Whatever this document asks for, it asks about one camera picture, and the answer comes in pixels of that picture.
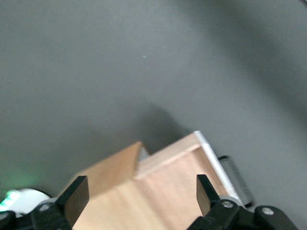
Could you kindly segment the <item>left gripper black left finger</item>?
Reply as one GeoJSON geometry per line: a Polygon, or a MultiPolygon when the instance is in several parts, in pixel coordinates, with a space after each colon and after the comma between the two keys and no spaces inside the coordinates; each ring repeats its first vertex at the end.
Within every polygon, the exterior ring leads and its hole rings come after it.
{"type": "Polygon", "coordinates": [[[54,202],[44,202],[31,212],[33,229],[71,230],[88,201],[88,178],[78,176],[54,202]]]}

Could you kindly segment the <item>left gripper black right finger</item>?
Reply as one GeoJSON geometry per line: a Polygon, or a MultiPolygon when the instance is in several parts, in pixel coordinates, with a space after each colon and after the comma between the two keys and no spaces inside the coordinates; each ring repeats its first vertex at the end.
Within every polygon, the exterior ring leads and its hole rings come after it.
{"type": "Polygon", "coordinates": [[[196,198],[202,215],[189,230],[231,230],[238,221],[239,206],[221,199],[205,174],[197,175],[196,198]]]}

